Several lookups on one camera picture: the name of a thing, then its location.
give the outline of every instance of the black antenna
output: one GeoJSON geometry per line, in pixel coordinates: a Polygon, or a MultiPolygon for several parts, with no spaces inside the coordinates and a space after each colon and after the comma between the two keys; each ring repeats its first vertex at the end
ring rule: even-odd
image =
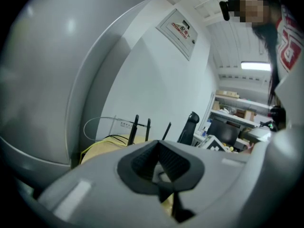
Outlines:
{"type": "Polygon", "coordinates": [[[148,141],[148,138],[149,138],[150,125],[151,125],[151,119],[149,118],[148,119],[148,124],[147,124],[146,140],[145,141],[148,141]]]}
{"type": "Polygon", "coordinates": [[[166,136],[167,136],[167,133],[169,132],[169,129],[171,127],[171,122],[169,123],[168,127],[167,127],[167,130],[165,132],[165,135],[163,136],[162,140],[165,140],[166,136]]]}
{"type": "Polygon", "coordinates": [[[134,142],[136,131],[137,131],[138,118],[139,118],[139,115],[136,115],[135,121],[133,123],[132,129],[131,129],[131,132],[130,132],[128,146],[133,144],[133,142],[134,142]]]}

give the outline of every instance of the cardboard box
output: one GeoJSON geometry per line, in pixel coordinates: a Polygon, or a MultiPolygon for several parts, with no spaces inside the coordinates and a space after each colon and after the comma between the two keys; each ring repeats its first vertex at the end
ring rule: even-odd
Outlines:
{"type": "Polygon", "coordinates": [[[246,111],[237,109],[237,112],[234,115],[238,116],[238,117],[241,117],[241,118],[244,118],[245,117],[245,112],[246,111]]]}
{"type": "Polygon", "coordinates": [[[216,110],[216,111],[218,111],[220,109],[219,101],[214,101],[212,109],[216,110]]]}
{"type": "Polygon", "coordinates": [[[233,92],[233,91],[217,90],[216,94],[233,97],[233,98],[239,98],[239,95],[237,94],[237,92],[233,92]]]}
{"type": "Polygon", "coordinates": [[[244,119],[254,121],[255,119],[255,113],[252,111],[245,111],[245,117],[244,119]]]}

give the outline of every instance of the black chair backrest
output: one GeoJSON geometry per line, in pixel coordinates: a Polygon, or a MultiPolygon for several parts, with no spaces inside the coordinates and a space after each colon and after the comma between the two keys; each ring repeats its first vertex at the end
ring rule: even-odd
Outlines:
{"type": "Polygon", "coordinates": [[[199,115],[197,115],[195,112],[192,112],[177,142],[191,145],[195,127],[196,124],[199,123],[199,121],[200,121],[199,115]]]}

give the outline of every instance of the fluorescent light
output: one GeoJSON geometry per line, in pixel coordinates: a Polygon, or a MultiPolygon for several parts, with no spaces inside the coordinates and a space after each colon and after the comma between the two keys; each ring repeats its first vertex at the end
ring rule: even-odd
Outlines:
{"type": "Polygon", "coordinates": [[[242,62],[242,69],[271,71],[270,63],[242,62]]]}

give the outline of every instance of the gray plastic panel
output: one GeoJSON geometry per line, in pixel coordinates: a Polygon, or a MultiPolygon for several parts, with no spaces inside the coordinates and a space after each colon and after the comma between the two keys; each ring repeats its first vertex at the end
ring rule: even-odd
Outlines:
{"type": "Polygon", "coordinates": [[[92,158],[52,184],[39,202],[54,211],[73,187],[86,181],[92,188],[69,220],[83,227],[259,227],[303,173],[303,132],[304,128],[280,131],[269,145],[257,143],[251,155],[168,142],[199,157],[205,166],[198,185],[180,193],[183,208],[195,213],[181,224],[165,215],[155,196],[133,193],[116,172],[123,156],[149,142],[92,158]]]}
{"type": "Polygon", "coordinates": [[[32,157],[7,143],[0,137],[1,158],[16,176],[33,188],[45,189],[60,176],[71,170],[70,165],[32,157]]]}
{"type": "Polygon", "coordinates": [[[1,136],[31,156],[69,164],[89,87],[130,18],[103,33],[143,1],[30,0],[1,56],[1,136]],[[84,65],[102,34],[98,60],[84,65]]]}
{"type": "Polygon", "coordinates": [[[136,194],[116,173],[118,161],[147,143],[137,144],[109,154],[99,155],[75,168],[52,184],[39,202],[54,209],[81,180],[91,183],[90,192],[81,201],[71,219],[82,227],[169,227],[176,221],[169,217],[157,196],[136,194]]]}

